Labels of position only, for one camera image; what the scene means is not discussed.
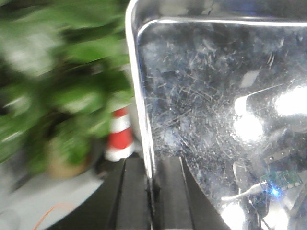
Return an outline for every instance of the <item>green leaf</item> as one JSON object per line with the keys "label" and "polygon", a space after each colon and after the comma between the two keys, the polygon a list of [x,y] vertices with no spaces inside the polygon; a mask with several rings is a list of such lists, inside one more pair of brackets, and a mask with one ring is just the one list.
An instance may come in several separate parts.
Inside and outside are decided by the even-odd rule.
{"label": "green leaf", "polygon": [[6,161],[21,147],[26,131],[24,124],[9,115],[0,116],[0,163]]}
{"label": "green leaf", "polygon": [[51,140],[54,153],[72,165],[82,163],[90,150],[89,140],[78,133],[71,120],[58,124],[56,130],[57,134]]}
{"label": "green leaf", "polygon": [[40,101],[42,94],[34,86],[24,84],[11,84],[4,89],[8,108],[13,117],[22,120],[27,128],[31,128],[47,113],[47,109]]}
{"label": "green leaf", "polygon": [[123,54],[119,39],[106,36],[94,41],[72,44],[67,47],[67,59],[78,63],[92,62],[102,58],[117,57]]}
{"label": "green leaf", "polygon": [[0,0],[0,6],[5,5],[6,3],[10,2],[11,0]]}
{"label": "green leaf", "polygon": [[121,90],[109,95],[107,101],[107,110],[116,111],[131,104],[132,93],[130,90]]}
{"label": "green leaf", "polygon": [[48,21],[58,28],[80,29],[106,25],[118,18],[117,12],[118,6],[111,0],[55,0],[22,20]]}
{"label": "green leaf", "polygon": [[47,23],[0,23],[0,53],[10,67],[36,79],[55,65],[52,51],[61,44]]}
{"label": "green leaf", "polygon": [[76,85],[56,92],[52,103],[63,112],[91,113],[104,106],[105,95],[94,86]]}
{"label": "green leaf", "polygon": [[112,114],[101,109],[89,115],[77,116],[78,127],[86,137],[103,138],[110,132]]}

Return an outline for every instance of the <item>flower pot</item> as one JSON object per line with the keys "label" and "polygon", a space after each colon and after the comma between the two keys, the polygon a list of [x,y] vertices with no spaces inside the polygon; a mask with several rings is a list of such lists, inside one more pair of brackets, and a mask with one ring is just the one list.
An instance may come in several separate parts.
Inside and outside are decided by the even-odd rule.
{"label": "flower pot", "polygon": [[80,164],[68,163],[67,159],[58,152],[53,140],[47,144],[46,153],[48,160],[47,172],[52,178],[71,178],[77,176],[83,173],[89,164],[88,158]]}

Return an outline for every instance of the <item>orange wire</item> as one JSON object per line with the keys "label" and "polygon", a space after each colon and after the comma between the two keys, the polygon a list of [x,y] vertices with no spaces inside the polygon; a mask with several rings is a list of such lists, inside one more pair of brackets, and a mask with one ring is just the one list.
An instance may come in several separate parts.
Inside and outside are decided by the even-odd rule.
{"label": "orange wire", "polygon": [[46,218],[46,216],[52,212],[54,209],[58,208],[58,207],[68,207],[68,211],[71,211],[75,208],[75,205],[73,204],[69,204],[69,203],[58,203],[55,206],[53,206],[51,209],[49,209],[38,221],[38,223],[34,226],[34,228],[32,230],[37,230],[38,226],[44,221],[44,219]]}

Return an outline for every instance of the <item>potted plant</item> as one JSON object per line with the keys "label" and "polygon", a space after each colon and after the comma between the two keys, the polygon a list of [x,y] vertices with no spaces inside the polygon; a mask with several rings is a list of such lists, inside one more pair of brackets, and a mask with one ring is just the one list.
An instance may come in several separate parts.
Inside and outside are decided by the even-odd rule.
{"label": "potted plant", "polygon": [[120,0],[1,0],[0,162],[24,148],[31,173],[82,172],[132,90]]}

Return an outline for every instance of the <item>scratch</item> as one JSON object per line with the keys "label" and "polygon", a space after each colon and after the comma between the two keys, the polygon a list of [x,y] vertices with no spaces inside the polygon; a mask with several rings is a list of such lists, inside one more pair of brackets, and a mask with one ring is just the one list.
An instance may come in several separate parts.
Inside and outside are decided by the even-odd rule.
{"label": "scratch", "polygon": [[166,121],[165,123],[159,125],[158,127],[156,127],[154,130],[153,130],[153,134],[158,132],[160,128],[167,128],[167,127],[170,127],[172,126],[173,124],[176,124],[177,122],[180,121],[180,118],[185,116],[187,113],[189,113],[191,111],[191,109],[189,109],[188,111],[184,112],[183,114],[181,115],[178,115],[177,117],[175,117],[174,119],[170,120],[170,121]]}
{"label": "scratch", "polygon": [[271,66],[273,65],[274,59],[275,59],[275,55],[273,55],[273,57],[272,57],[272,59],[271,59],[271,61],[270,61],[270,63],[269,63],[269,67],[270,67],[270,68],[271,68]]}
{"label": "scratch", "polygon": [[271,66],[272,66],[272,64],[274,62],[274,59],[275,59],[275,55],[273,55],[273,51],[272,51],[271,55],[270,55],[270,57],[269,57],[269,59],[267,61],[267,64],[269,64],[270,68],[271,68]]}
{"label": "scratch", "polygon": [[159,86],[158,86],[158,89],[161,88],[161,87],[163,87],[163,86],[166,86],[166,82],[165,82],[164,84],[159,85]]}

